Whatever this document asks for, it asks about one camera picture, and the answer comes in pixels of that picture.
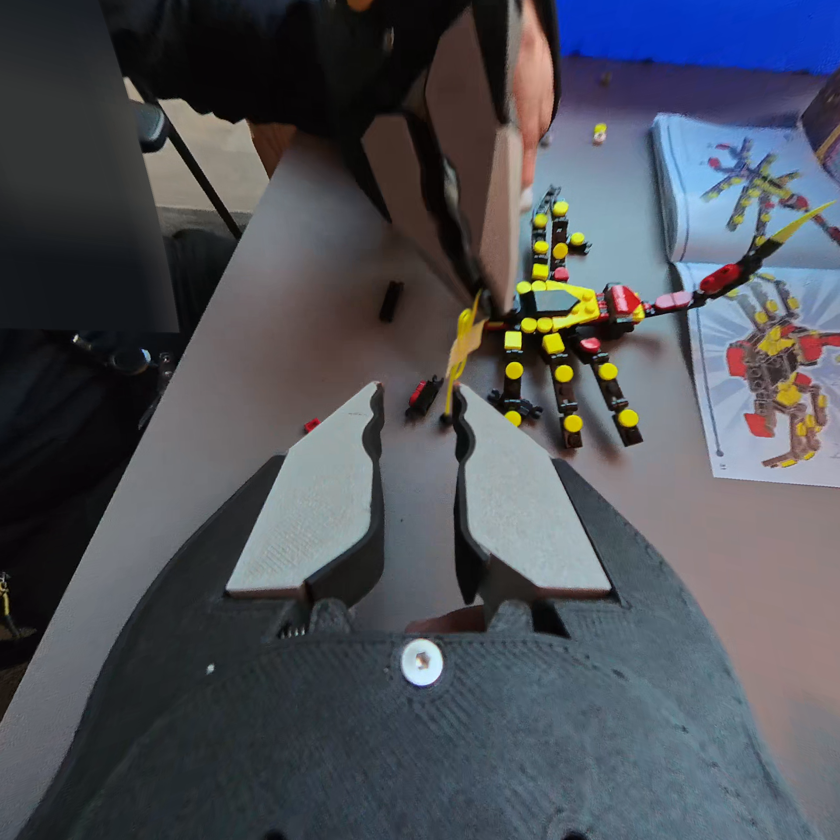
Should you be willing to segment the red and black lego segment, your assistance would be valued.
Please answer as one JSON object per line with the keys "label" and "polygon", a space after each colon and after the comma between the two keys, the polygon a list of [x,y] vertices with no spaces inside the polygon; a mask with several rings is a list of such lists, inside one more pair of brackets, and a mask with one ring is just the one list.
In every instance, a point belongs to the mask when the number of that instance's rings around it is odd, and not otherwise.
{"label": "red and black lego segment", "polygon": [[437,400],[444,383],[445,380],[437,375],[420,381],[408,399],[406,418],[415,420],[425,417]]}

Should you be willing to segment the black yellow lego scorpion model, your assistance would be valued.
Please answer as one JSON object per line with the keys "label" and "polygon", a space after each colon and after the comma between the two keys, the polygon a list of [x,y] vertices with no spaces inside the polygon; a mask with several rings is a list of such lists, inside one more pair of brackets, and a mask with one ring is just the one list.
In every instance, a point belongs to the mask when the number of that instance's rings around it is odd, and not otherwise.
{"label": "black yellow lego scorpion model", "polygon": [[752,327],[747,339],[726,352],[728,372],[744,380],[752,394],[752,411],[744,417],[749,431],[755,437],[772,438],[777,416],[785,417],[790,427],[788,452],[763,465],[782,468],[812,459],[821,447],[819,434],[828,424],[828,398],[802,369],[817,365],[826,348],[838,347],[838,332],[804,328],[789,288],[762,275],[760,269],[806,222],[831,205],[809,210],[737,262],[712,271],[698,288],[645,301],[622,283],[609,283],[600,291],[570,283],[568,255],[584,256],[591,245],[582,234],[569,234],[569,206],[560,199],[559,188],[551,187],[532,214],[530,276],[517,284],[509,313],[486,326],[487,331],[505,333],[506,359],[503,388],[491,391],[488,402],[515,426],[524,419],[540,419],[541,406],[522,397],[522,356],[531,336],[540,341],[539,352],[551,374],[564,448],[583,445],[571,354],[592,370],[623,445],[641,444],[638,414],[623,393],[617,367],[602,341],[618,340],[646,319],[731,298]]}

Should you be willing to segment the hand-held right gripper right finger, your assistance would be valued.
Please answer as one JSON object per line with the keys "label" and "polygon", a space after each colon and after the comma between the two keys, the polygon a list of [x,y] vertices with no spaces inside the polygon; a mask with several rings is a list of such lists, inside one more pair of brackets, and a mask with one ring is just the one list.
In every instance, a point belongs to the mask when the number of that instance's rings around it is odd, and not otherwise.
{"label": "hand-held right gripper right finger", "polygon": [[464,603],[607,595],[612,584],[549,453],[467,385],[455,387],[453,408]]}

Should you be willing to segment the blue plastic bin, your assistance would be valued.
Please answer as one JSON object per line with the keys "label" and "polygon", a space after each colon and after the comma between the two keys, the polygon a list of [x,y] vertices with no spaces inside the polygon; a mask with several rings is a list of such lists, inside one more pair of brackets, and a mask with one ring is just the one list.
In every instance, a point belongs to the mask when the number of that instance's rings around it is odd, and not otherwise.
{"label": "blue plastic bin", "polygon": [[830,74],[838,1],[559,1],[561,51],[633,62]]}

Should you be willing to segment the open lego instruction booklet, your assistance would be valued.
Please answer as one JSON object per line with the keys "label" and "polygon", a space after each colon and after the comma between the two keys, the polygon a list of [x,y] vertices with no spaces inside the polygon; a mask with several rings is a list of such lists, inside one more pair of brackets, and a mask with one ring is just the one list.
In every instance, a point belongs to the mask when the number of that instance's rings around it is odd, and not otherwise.
{"label": "open lego instruction booklet", "polygon": [[687,312],[712,474],[838,488],[838,184],[798,128],[660,113],[651,134],[681,289],[805,220],[749,281]]}

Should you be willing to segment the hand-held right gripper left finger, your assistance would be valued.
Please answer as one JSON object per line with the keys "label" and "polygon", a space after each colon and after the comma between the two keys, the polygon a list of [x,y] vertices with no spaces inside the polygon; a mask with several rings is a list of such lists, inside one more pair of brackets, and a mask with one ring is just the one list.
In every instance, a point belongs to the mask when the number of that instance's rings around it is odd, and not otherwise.
{"label": "hand-held right gripper left finger", "polygon": [[291,446],[226,584],[239,600],[347,607],[384,570],[384,387],[362,387]]}

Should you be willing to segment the person's left hand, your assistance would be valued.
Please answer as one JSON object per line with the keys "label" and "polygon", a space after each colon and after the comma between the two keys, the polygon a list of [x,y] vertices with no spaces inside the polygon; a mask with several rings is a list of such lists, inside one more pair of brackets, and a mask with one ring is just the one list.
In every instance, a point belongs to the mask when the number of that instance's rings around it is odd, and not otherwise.
{"label": "person's left hand", "polygon": [[520,2],[520,40],[512,96],[521,138],[519,212],[532,204],[537,155],[560,103],[560,31],[554,1]]}

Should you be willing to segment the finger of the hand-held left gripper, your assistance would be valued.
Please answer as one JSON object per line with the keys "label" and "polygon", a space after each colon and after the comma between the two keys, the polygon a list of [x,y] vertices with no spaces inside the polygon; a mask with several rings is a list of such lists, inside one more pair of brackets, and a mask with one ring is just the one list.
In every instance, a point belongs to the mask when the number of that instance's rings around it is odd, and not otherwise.
{"label": "finger of the hand-held left gripper", "polygon": [[458,299],[472,301],[487,210],[487,126],[390,113],[373,120],[362,150],[396,232]]}
{"label": "finger of the hand-held left gripper", "polygon": [[432,176],[437,230],[469,294],[509,310],[518,265],[522,137],[513,75],[522,34],[518,7],[467,7],[442,34],[425,104],[439,163]]}

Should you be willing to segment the lego set cardboard box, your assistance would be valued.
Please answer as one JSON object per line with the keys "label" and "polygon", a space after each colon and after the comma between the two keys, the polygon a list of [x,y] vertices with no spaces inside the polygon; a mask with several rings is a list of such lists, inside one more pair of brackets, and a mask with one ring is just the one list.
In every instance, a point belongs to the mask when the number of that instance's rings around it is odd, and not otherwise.
{"label": "lego set cardboard box", "polygon": [[838,178],[839,167],[839,76],[823,84],[801,115],[801,128],[812,151],[828,172]]}

